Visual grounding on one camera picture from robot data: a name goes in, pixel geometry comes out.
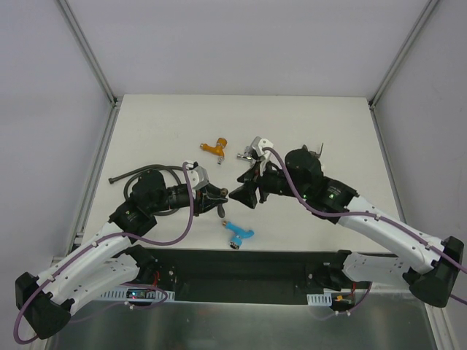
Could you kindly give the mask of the blue plastic faucet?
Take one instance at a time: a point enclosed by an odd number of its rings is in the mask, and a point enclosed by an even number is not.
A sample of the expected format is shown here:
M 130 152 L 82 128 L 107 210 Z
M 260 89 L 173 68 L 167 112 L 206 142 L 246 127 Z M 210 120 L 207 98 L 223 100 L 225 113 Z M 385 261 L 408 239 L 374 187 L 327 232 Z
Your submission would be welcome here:
M 232 232 L 233 235 L 229 241 L 229 246 L 235 250 L 241 247 L 243 240 L 252 238 L 255 235 L 253 230 L 245 230 L 229 221 L 223 221 L 223 227 Z

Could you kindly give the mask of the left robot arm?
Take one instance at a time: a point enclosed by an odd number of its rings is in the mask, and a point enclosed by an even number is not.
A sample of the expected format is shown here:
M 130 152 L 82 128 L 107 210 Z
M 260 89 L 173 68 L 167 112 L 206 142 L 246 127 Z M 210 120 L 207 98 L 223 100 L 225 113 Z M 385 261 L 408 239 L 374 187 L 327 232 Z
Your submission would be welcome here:
M 150 165 L 109 179 L 127 179 L 124 202 L 87 242 L 45 271 L 22 273 L 15 280 L 15 304 L 19 310 L 13 335 L 19 344 L 30 343 L 19 335 L 26 320 L 34 331 L 32 340 L 48 339 L 60 332 L 71 318 L 101 293 L 126 282 L 153 284 L 155 259 L 142 247 L 172 246 L 183 240 L 191 226 L 170 241 L 146 238 L 158 216 L 179 209 L 194 217 L 217 209 L 223 216 L 228 190 L 213 185 L 205 168 L 194 163 L 182 166 Z

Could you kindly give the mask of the chrome lever faucet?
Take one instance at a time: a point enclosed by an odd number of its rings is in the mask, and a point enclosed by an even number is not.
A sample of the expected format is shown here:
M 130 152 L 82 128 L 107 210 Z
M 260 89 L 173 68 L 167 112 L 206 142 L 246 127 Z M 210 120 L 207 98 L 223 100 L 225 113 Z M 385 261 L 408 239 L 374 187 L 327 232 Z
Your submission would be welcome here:
M 254 163 L 256 161 L 255 156 L 254 156 L 254 149 L 252 146 L 246 146 L 243 153 L 238 153 L 236 157 L 239 160 L 245 160 L 250 163 Z

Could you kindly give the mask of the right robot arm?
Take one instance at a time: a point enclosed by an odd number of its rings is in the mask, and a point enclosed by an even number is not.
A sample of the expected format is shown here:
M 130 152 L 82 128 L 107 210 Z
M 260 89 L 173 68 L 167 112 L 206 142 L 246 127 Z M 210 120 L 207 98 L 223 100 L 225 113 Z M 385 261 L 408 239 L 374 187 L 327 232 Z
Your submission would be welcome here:
M 339 291 L 351 282 L 376 282 L 407 288 L 422 302 L 443 308 L 462 265 L 464 244 L 450 236 L 440 239 L 393 219 L 357 190 L 323 173 L 320 157 L 307 147 L 270 161 L 271 147 L 253 147 L 252 166 L 237 181 L 230 198 L 254 209 L 269 195 L 293 197 L 320 219 L 353 230 L 391 252 L 391 256 L 340 250 L 313 272 L 324 288 Z

